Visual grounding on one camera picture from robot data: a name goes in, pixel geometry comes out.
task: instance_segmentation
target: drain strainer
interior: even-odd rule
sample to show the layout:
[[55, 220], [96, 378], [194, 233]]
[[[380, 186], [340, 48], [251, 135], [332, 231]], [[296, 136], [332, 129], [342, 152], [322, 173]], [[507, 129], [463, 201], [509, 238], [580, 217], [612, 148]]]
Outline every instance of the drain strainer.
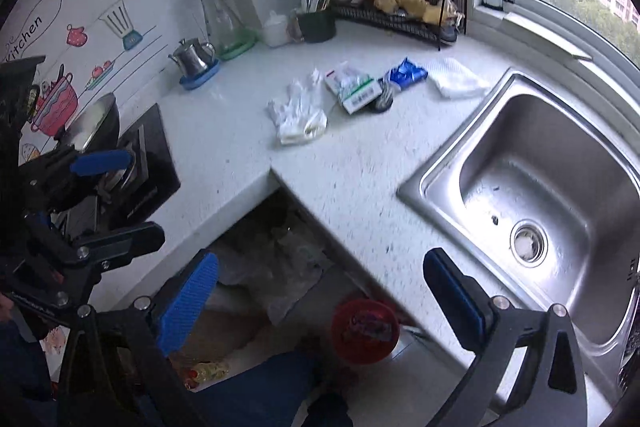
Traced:
[[519, 221], [511, 230], [511, 251], [516, 261], [533, 268], [546, 257], [547, 240], [542, 227], [534, 221]]

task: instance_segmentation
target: glass carafe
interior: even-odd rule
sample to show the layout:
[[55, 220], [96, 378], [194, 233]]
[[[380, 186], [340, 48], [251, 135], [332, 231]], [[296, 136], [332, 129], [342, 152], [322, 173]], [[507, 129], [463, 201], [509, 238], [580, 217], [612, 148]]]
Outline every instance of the glass carafe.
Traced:
[[246, 28], [224, 0], [201, 0], [209, 42], [222, 60], [238, 57], [255, 44], [255, 34]]

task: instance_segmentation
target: stainless steel sink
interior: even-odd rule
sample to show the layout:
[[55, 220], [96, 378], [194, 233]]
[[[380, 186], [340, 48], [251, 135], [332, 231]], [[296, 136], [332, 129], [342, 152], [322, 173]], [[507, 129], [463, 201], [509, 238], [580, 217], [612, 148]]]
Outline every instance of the stainless steel sink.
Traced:
[[564, 304], [614, 402], [638, 299], [637, 163], [572, 95], [510, 71], [398, 195], [524, 306]]

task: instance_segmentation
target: stainless steel kettle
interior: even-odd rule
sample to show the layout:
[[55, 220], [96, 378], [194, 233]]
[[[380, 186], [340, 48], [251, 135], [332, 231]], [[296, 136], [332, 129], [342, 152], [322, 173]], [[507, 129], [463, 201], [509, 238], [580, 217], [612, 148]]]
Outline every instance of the stainless steel kettle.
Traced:
[[186, 78], [196, 78], [209, 70], [216, 61], [216, 50], [209, 42], [200, 44], [198, 39], [180, 40], [180, 46], [169, 55], [178, 64], [180, 71]]

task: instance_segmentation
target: window frame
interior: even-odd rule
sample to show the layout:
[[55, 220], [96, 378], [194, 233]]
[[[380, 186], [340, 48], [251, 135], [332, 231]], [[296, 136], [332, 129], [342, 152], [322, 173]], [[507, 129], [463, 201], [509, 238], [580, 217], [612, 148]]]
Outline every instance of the window frame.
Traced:
[[607, 39], [584, 23], [541, 0], [482, 0], [489, 8], [515, 12], [565, 38], [593, 57], [593, 62], [613, 78], [622, 72], [640, 86], [640, 68]]

